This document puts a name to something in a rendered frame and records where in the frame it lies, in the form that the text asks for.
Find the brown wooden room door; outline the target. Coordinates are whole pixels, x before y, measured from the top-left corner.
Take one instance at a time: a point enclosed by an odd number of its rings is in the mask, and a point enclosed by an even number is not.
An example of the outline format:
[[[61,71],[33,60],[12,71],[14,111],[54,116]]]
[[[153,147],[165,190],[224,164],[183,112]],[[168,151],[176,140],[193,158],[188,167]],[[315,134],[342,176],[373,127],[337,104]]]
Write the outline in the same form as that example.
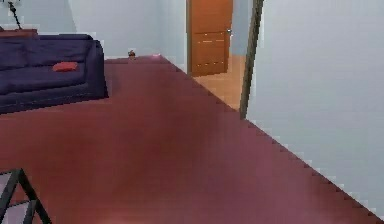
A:
[[[187,0],[187,73],[193,77],[228,70],[233,0]]]

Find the red cushion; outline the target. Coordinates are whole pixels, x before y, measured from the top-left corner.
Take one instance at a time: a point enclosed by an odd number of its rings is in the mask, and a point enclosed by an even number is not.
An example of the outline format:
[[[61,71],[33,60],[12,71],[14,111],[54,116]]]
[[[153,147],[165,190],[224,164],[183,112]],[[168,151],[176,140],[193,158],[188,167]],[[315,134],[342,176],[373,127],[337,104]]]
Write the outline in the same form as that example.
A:
[[[52,70],[55,72],[69,72],[69,71],[75,71],[78,67],[77,62],[60,62],[55,64],[52,67]]]

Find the dark purple sofa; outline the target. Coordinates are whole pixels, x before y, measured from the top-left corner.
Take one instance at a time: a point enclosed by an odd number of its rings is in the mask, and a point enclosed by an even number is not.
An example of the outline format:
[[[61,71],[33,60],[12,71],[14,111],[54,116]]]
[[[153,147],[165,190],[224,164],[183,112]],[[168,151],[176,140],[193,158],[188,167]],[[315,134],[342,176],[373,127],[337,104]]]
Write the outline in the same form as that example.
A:
[[[60,62],[75,71],[55,72]],[[86,34],[0,38],[0,114],[108,96],[101,43]]]

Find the brown wooden side table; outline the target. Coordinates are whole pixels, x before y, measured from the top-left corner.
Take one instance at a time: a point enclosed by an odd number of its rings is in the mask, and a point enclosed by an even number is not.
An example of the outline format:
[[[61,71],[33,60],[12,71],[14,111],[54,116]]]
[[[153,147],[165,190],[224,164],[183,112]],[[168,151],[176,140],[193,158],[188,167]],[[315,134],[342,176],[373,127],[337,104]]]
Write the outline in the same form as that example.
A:
[[[38,35],[37,29],[14,29],[0,31],[0,38],[6,37],[31,37]]]

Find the black metal frame table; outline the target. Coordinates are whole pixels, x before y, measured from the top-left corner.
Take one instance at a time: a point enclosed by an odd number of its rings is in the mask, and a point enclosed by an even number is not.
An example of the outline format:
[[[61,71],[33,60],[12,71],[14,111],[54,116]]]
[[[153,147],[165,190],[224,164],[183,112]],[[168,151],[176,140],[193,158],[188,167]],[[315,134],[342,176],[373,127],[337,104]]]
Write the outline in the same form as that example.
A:
[[[22,168],[0,172],[0,224],[53,224]]]

